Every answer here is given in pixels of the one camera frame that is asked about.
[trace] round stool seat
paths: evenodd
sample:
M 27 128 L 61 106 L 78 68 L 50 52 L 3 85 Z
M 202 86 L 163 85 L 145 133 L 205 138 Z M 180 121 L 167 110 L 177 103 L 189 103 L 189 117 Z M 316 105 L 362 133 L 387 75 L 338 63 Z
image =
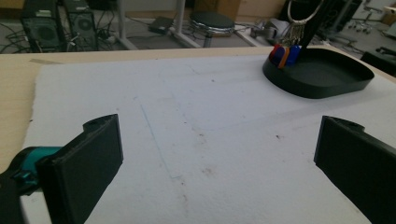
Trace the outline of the round stool seat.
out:
M 230 18 L 216 12 L 192 12 L 190 18 L 193 26 L 210 34 L 230 34 L 235 27 Z

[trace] oval black tray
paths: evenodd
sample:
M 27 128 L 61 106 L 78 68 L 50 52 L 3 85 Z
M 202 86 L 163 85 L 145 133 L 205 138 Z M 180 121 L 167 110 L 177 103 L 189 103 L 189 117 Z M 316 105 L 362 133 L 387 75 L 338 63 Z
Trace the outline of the oval black tray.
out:
M 304 49 L 295 65 L 282 69 L 267 59 L 262 71 L 280 89 L 310 99 L 361 91 L 374 78 L 362 63 L 328 49 Z

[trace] keychain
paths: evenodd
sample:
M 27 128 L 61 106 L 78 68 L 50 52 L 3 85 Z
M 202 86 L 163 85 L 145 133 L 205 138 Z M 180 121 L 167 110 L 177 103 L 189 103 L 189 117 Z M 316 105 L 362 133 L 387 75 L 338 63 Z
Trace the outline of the keychain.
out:
M 291 17 L 290 9 L 291 2 L 288 5 L 288 17 L 290 20 L 289 30 L 286 32 L 285 37 L 281 44 L 274 45 L 274 49 L 269 55 L 269 60 L 277 68 L 283 68 L 284 66 L 294 65 L 297 61 L 298 55 L 300 53 L 300 40 L 304 37 L 304 28 L 307 22 L 309 22 L 319 11 L 324 0 L 321 0 L 315 11 L 306 19 L 296 21 Z

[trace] stool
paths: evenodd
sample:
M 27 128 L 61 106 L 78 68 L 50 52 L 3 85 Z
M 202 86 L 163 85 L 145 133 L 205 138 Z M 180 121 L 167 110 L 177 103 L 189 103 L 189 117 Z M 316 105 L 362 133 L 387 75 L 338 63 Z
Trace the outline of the stool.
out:
M 214 34 L 231 34 L 235 23 L 228 17 L 217 12 L 196 11 L 190 15 L 191 25 L 205 35 L 204 48 L 209 48 Z

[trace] floor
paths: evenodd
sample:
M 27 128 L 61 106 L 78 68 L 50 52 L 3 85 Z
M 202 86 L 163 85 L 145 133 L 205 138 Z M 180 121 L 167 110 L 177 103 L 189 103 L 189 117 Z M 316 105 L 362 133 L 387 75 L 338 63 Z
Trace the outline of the floor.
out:
M 100 50 L 125 50 L 125 47 L 117 43 L 116 39 L 112 37 L 113 33 L 117 30 L 116 27 L 118 27 L 117 18 L 113 18 L 113 14 L 109 12 L 104 13 L 102 11 L 95 11 L 95 20 L 96 23 L 99 24 L 98 27 L 102 31 L 102 34 L 104 34 L 100 40 Z M 151 22 L 152 20 L 150 19 L 126 19 L 127 37 L 138 49 L 184 49 L 188 47 L 172 35 L 159 35 L 149 32 L 148 27 Z M 251 47 L 247 41 L 240 37 L 243 35 L 245 38 L 251 38 L 248 35 L 249 26 L 251 26 L 251 24 L 239 24 L 236 28 L 236 30 L 239 31 L 239 35 L 232 34 L 228 37 L 213 38 L 211 47 Z M 318 36 L 312 39 L 311 44 L 332 45 L 356 58 L 360 58 L 362 53 L 366 50 L 373 50 L 379 47 L 391 47 L 396 49 L 396 40 L 383 35 L 383 32 L 389 28 L 387 25 L 376 22 L 373 27 L 373 31 L 368 35 L 357 32 L 353 28 L 345 28 L 340 34 L 355 38 L 357 41 L 353 44 L 350 44 L 349 41 L 342 38 L 323 41 Z M 20 21 L 0 20 L 0 34 L 0 53 L 28 52 L 29 44 L 25 41 Z M 188 23 L 183 26 L 183 34 L 187 35 L 201 46 L 204 43 L 205 35 L 193 31 Z M 256 39 L 256 42 L 259 42 L 261 46 L 271 46 L 264 39 Z

